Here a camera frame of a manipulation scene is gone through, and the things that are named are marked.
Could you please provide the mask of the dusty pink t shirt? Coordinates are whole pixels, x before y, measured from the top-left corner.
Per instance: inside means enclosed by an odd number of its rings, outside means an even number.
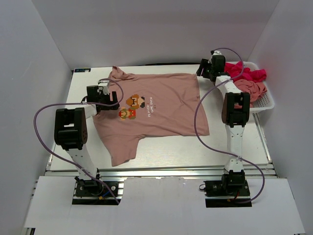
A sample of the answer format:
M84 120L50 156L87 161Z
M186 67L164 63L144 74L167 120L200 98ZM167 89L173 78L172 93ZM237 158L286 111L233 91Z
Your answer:
M93 123L112 166L134 159L144 137L209 135L195 74L133 74L114 66L109 78L110 91L124 97L118 110L102 111Z

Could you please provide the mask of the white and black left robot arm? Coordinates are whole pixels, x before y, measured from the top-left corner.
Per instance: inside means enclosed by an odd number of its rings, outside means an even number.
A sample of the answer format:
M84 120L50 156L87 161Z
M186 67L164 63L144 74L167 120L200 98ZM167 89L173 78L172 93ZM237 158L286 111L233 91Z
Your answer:
M101 111L118 110L117 93L109 91L109 82L87 87L87 104L74 109L56 110L54 140L71 157L79 172L76 181L86 187L92 195L103 191L100 173L87 150L88 130L86 120Z

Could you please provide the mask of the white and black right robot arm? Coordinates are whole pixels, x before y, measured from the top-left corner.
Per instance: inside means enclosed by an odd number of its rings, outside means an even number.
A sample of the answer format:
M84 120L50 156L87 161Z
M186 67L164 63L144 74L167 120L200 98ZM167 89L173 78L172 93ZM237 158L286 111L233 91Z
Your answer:
M222 178L205 182L206 195L236 197L247 186L242 161L243 133L249 120L250 94L242 92L224 71L226 60L218 50L209 60L202 59L197 75L208 78L223 98L222 122L227 135L227 154Z

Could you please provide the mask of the magenta t shirt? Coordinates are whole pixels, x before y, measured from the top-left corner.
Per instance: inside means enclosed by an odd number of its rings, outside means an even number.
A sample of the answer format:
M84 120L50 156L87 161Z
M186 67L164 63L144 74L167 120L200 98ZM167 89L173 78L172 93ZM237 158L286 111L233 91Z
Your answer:
M226 62L224 72L228 73L234 82L243 79L257 83L263 82L267 78L267 73L264 69L252 70L244 66L241 61L235 64Z

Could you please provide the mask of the black xdof label sticker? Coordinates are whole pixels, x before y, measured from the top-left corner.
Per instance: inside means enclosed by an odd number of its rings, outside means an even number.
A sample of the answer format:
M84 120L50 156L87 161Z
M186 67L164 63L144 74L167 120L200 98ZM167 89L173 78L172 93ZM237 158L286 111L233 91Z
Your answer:
M80 73L80 72L91 72L91 68L78 68L74 70L74 73Z

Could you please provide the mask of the coral pink t shirt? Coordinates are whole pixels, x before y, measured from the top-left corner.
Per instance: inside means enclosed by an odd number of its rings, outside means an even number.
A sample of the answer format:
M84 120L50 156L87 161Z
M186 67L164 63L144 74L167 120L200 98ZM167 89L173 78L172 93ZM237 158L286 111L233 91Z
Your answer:
M262 98L267 92L267 88L263 82L254 82L245 79L240 79L234 82L236 87L244 93L250 94L250 107L253 107L253 103Z

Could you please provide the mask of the white perforated plastic basket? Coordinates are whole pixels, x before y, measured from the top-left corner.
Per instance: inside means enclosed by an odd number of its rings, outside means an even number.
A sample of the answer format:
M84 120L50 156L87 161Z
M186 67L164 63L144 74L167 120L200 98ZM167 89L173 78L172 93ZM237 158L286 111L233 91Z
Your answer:
M259 70L259 67L253 62L244 62L244 67L249 68L251 71ZM262 95L261 98L253 102L253 107L250 108L250 113L256 114L261 111L273 109L275 106L273 97L266 83L266 80L263 80L262 82L265 85L267 91Z

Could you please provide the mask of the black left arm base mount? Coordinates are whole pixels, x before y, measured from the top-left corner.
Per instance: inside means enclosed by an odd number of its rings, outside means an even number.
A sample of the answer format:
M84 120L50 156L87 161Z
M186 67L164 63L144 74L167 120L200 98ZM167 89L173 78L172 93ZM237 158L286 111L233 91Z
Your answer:
M89 181L89 185L86 183L87 181L76 181L72 205L118 206L120 203L121 195L118 181L104 181L118 202L103 184L95 182L96 184L92 185L93 181Z

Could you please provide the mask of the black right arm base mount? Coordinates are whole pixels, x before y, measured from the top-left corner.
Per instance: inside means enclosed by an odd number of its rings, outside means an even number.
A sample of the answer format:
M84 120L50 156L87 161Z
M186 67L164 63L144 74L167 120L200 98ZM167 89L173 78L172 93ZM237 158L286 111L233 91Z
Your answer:
M241 186L226 186L222 180L204 181L199 185L199 191L205 195L207 208L249 208L250 191L247 180Z

